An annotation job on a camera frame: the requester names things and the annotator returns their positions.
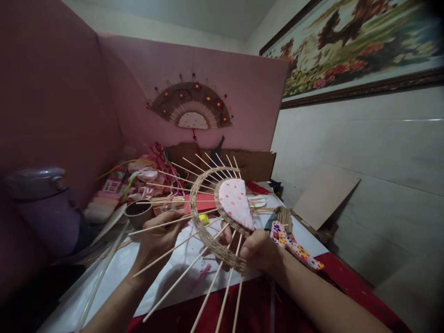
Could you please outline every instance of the wall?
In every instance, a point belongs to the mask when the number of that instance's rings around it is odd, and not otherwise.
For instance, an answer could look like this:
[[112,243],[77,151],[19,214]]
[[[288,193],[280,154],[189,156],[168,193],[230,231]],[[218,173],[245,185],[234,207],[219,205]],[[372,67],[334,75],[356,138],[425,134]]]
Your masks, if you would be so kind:
[[99,6],[63,0],[90,27],[98,32],[145,38],[154,41],[198,46],[207,49],[246,53],[246,44],[235,39],[141,18]]
[[[156,86],[179,82],[179,74],[192,80],[195,72],[201,83],[216,84],[219,96],[227,94],[234,116],[233,126],[196,130],[199,146],[214,148],[224,135],[226,149],[270,151],[287,62],[122,36],[99,34],[99,41],[126,144],[142,152],[155,141],[167,147],[193,142],[191,129],[148,111],[146,102],[158,96]],[[203,109],[201,103],[197,110]]]
[[[249,52],[258,54],[307,2],[278,0]],[[289,207],[322,164],[362,179],[339,218],[336,252],[419,332],[439,309],[434,260],[434,274],[414,263],[444,256],[443,118],[443,87],[281,110],[271,147]]]
[[[0,22],[0,177],[59,165],[84,207],[122,146],[97,36],[58,0],[3,1]],[[0,303],[49,260],[2,197]]]

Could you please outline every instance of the small cup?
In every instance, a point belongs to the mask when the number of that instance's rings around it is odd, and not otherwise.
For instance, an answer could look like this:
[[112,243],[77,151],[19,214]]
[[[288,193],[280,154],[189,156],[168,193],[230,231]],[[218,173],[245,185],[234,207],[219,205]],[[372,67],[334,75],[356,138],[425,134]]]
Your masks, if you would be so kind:
[[[136,204],[137,202],[147,202],[147,204]],[[123,213],[129,218],[134,229],[141,230],[143,224],[151,219],[153,205],[148,199],[142,199],[130,203]]]

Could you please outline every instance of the gray lid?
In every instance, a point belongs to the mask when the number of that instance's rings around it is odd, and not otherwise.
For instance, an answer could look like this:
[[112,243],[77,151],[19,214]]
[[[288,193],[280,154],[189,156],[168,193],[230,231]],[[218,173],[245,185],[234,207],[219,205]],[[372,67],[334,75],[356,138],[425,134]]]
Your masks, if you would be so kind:
[[66,189],[65,170],[56,166],[24,169],[4,179],[6,193],[12,199],[39,200]]

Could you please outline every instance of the red tablecloth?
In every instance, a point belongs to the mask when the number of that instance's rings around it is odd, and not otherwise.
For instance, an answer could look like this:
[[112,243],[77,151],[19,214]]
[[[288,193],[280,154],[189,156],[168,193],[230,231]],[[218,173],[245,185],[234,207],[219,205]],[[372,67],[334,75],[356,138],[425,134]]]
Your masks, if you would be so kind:
[[[407,326],[377,298],[354,272],[344,266],[332,253],[317,258],[325,265],[325,273],[353,300],[370,311],[393,332],[410,332]],[[239,285],[230,287],[223,313],[221,333],[233,328]],[[317,332],[309,319],[287,294],[276,286],[282,303],[276,299],[276,332]],[[207,302],[196,332],[214,332],[225,289],[213,292]],[[189,333],[205,296],[158,310],[143,324],[144,316],[133,318],[128,332],[186,332]],[[270,331],[271,287],[264,277],[246,281],[242,286],[237,332]]]

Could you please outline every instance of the polka dot fabric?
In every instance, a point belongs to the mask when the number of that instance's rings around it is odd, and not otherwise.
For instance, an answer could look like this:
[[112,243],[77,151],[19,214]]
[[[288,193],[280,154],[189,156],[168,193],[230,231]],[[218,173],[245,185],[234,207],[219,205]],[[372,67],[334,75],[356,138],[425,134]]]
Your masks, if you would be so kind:
[[185,128],[200,129],[200,130],[208,129],[208,124],[205,118],[197,112],[187,112],[186,114],[184,114],[180,118],[178,126]]
[[241,179],[227,179],[219,189],[222,208],[235,222],[254,231],[253,219],[247,199],[245,182]]
[[280,224],[279,221],[273,222],[270,236],[276,244],[289,251],[312,271],[319,271],[324,268],[324,265],[305,251],[305,249],[296,242],[294,237],[287,235],[284,226]]

